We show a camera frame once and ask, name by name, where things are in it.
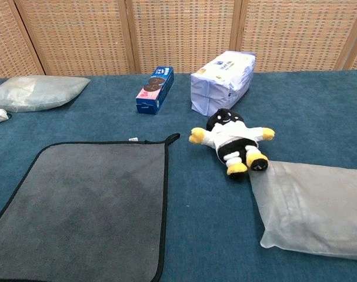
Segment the grey cloth mat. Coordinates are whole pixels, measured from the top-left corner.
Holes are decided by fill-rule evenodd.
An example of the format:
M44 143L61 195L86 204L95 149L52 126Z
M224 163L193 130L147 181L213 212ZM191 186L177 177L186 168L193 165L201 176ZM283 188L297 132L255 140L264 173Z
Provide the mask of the grey cloth mat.
M0 211L0 282L159 282L179 137L43 148Z

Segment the blue cookie box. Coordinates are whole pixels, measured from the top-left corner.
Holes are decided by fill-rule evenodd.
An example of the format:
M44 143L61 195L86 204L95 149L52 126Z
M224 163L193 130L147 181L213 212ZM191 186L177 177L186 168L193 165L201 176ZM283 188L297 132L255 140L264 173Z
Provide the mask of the blue cookie box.
M158 66L136 96L138 113L155 115L174 82L172 66Z

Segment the black white plush doll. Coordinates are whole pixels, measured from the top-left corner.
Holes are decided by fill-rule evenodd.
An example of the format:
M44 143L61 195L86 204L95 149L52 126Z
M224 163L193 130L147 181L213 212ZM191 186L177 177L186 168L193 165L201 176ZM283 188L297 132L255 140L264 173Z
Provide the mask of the black white plush doll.
M263 171L268 168L268 158L261 153L258 143L274 137L274 130L247 127L240 114L221 108L208 119L206 128L191 130L189 141L213 148L221 163L226 165L226 174L236 177L249 169Z

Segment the white tissue pack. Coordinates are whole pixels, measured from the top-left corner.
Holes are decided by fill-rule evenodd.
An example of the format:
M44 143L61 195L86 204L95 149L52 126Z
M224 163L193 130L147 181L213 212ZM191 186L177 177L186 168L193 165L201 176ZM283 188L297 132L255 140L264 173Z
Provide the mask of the white tissue pack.
M256 55L225 51L191 74L191 108L211 116L231 109L247 92L253 78Z

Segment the woven wooden folding screen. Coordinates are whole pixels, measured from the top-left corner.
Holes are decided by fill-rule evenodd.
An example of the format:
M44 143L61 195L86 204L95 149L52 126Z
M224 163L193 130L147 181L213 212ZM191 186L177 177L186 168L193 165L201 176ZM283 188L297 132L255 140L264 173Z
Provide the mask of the woven wooden folding screen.
M357 69L357 0L0 0L0 78L191 73L227 50L257 72Z

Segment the translucent empty-looking plastic bag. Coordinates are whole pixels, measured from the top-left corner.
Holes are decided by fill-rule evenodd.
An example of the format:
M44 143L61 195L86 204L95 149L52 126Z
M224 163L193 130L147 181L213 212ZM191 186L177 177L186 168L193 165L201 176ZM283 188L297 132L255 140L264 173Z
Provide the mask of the translucent empty-looking plastic bag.
M357 169L271 161L249 177L262 247L357 260Z

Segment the translucent bag with white contents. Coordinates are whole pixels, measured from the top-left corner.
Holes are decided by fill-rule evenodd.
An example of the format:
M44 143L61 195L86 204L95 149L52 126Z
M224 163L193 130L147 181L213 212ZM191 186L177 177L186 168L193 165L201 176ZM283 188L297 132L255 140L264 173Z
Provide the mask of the translucent bag with white contents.
M60 107L75 99L88 78L29 75L9 78L0 85L0 109L34 112Z

